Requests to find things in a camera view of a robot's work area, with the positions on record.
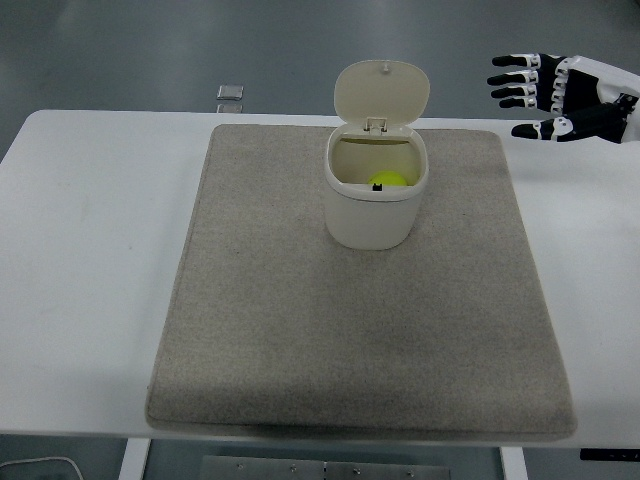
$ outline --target metal plate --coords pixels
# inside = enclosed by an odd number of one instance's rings
[[[220,85],[218,100],[240,100],[243,90],[243,85]]]
[[[205,456],[199,480],[324,480],[324,462]]]
[[[450,480],[446,467],[327,462],[326,480]]]
[[[446,467],[205,456],[199,480],[450,480]]]
[[[217,113],[242,113],[242,104],[235,103],[230,105],[226,103],[221,103],[218,105],[216,112]]]

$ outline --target trash can lid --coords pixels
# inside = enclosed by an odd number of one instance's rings
[[[334,104],[347,123],[366,125],[368,119],[375,119],[387,125],[406,125],[422,115],[429,91],[429,78],[414,65],[366,60],[338,76]]]

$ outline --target gray felt mat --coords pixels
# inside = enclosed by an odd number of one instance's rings
[[[568,383],[499,138],[420,131],[431,170],[416,224],[398,247],[372,252],[325,228],[331,131],[215,129],[149,423],[213,434],[569,435]]]

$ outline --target tennis ball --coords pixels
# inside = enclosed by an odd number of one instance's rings
[[[369,185],[392,185],[396,187],[406,187],[407,181],[398,172],[392,170],[381,170],[369,179]]]

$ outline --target robotic hand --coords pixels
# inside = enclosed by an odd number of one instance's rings
[[[615,143],[640,140],[640,76],[584,57],[525,54],[496,57],[498,67],[526,70],[491,77],[503,108],[539,108],[559,117],[517,125],[514,137],[568,142],[598,136]]]

